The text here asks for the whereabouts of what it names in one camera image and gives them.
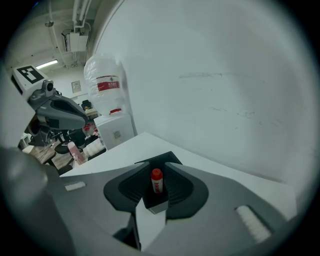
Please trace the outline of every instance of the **red cap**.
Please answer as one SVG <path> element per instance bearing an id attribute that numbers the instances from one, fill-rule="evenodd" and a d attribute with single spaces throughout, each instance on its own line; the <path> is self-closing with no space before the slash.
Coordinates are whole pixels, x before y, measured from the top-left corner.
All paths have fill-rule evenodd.
<path id="1" fill-rule="evenodd" d="M 162 171 L 160 169 L 153 169 L 151 172 L 151 179 L 158 181 L 162 179 Z"/>

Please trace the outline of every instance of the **ceiling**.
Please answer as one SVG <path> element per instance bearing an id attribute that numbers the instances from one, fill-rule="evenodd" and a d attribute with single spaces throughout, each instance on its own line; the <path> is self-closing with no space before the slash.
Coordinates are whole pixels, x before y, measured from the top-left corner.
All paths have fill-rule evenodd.
<path id="1" fill-rule="evenodd" d="M 92 0 L 90 4 L 86 22 L 91 27 L 102 1 L 106 0 Z M 7 71 L 10 72 L 11 68 L 23 65 L 38 66 L 55 59 L 58 61 L 57 64 L 44 67 L 41 71 L 50 73 L 50 71 L 62 67 L 69 68 L 84 65 L 86 53 L 77 52 L 73 54 L 66 52 L 63 36 L 61 35 L 64 30 L 73 27 L 73 6 L 74 0 L 51 0 L 54 25 L 46 27 L 45 23 L 50 20 L 49 1 L 42 0 L 36 4 L 7 46 L 4 55 L 4 65 Z M 53 30 L 55 31 L 57 40 L 55 40 Z"/>

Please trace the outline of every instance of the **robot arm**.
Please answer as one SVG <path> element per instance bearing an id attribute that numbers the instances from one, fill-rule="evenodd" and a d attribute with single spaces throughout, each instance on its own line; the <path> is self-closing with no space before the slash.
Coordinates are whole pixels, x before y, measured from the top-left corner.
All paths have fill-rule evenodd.
<path id="1" fill-rule="evenodd" d="M 58 95 L 54 82 L 34 66 L 13 69 L 12 82 L 35 111 L 26 132 L 37 146 L 50 143 L 51 130 L 80 129 L 88 122 L 83 109 L 73 100 Z"/>

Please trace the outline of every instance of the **fluorescent light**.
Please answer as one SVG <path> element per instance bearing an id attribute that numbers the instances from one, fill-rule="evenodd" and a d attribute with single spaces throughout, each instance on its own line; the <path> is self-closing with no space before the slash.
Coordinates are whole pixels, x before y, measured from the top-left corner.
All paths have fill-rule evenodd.
<path id="1" fill-rule="evenodd" d="M 45 64 L 42 64 L 40 66 L 36 66 L 35 68 L 39 70 L 39 69 L 42 69 L 42 68 L 44 68 L 46 66 L 49 66 L 49 65 L 52 65 L 52 64 L 56 64 L 56 63 L 58 63 L 58 61 L 55 59 L 53 61 L 50 61 L 50 62 L 45 63 Z"/>

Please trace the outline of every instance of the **red label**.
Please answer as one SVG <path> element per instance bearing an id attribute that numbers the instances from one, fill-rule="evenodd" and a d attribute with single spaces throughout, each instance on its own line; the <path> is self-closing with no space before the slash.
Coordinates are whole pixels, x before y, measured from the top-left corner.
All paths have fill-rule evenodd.
<path id="1" fill-rule="evenodd" d="M 104 90 L 119 88 L 119 82 L 118 81 L 100 82 L 97 84 L 97 86 L 98 86 L 98 91 L 101 92 Z"/>

